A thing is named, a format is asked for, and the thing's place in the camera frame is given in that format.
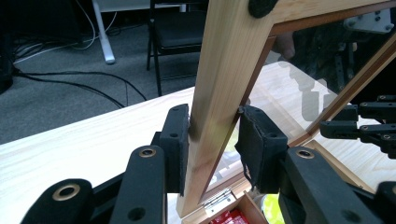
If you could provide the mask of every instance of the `black cable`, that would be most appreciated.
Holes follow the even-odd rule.
[[[122,80],[123,82],[127,83],[130,87],[132,87],[145,101],[147,101],[146,96],[137,89],[131,82],[126,80],[125,78],[118,77],[116,75],[112,75],[109,73],[104,73],[104,72],[79,72],[79,71],[65,71],[65,72],[58,72],[58,73],[24,73],[25,75],[32,76],[32,77],[39,77],[39,76],[61,76],[61,75],[68,75],[68,76],[73,76],[73,75],[101,75],[101,76],[108,76],[108,77],[114,77],[116,79]]]
[[[119,101],[117,101],[116,99],[112,98],[111,96],[105,94],[102,91],[99,91],[95,88],[92,88],[90,86],[87,85],[83,85],[83,84],[78,84],[75,82],[68,82],[68,81],[57,81],[57,80],[49,80],[49,79],[42,79],[42,78],[37,78],[37,77],[30,77],[26,74],[24,74],[23,72],[19,71],[19,73],[14,74],[15,77],[24,77],[24,78],[28,78],[34,81],[39,81],[39,82],[49,82],[49,83],[59,83],[59,84],[66,84],[66,85],[70,85],[70,86],[75,86],[75,87],[79,87],[82,88],[83,90],[86,91],[91,91],[93,93],[96,93],[104,98],[106,98],[107,100],[111,101],[114,105],[116,105],[118,108],[124,108],[125,106],[120,103]]]

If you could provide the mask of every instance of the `light wood tabletop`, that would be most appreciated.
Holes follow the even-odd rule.
[[[309,100],[314,107],[307,109],[302,97],[310,91],[320,97]],[[150,144],[171,107],[191,105],[193,92],[194,88],[178,91],[1,145],[0,222],[19,223],[38,196],[61,180],[83,178],[95,187],[122,173],[131,152]],[[332,98],[325,95],[332,94],[293,65],[272,63],[262,69],[249,99],[293,138]],[[317,140],[368,185],[375,188],[383,180],[396,180],[396,161],[387,159],[379,148],[361,150],[358,141]],[[176,216],[176,196],[171,199],[169,213]]]

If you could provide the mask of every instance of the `metal hinge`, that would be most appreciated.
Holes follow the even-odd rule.
[[[235,202],[236,198],[230,189],[225,189],[204,203],[204,209],[208,216],[212,217],[224,207]]]

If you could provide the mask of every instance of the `red object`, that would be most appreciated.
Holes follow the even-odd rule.
[[[213,219],[210,224],[248,224],[248,220],[237,209],[232,212],[225,211],[220,216]]]

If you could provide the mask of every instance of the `wooden frame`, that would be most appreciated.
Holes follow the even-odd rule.
[[[178,214],[186,216],[201,202],[234,128],[237,108],[246,102],[267,50],[274,43],[272,35],[288,31],[290,25],[292,27],[301,21],[309,27],[388,7],[396,7],[396,2],[279,0],[269,15],[254,19],[248,14],[248,0],[210,1],[191,108],[191,146],[185,196],[177,200]],[[308,134],[291,145],[300,144],[315,134],[321,119],[329,119],[337,113],[394,58],[395,36],[308,128]]]

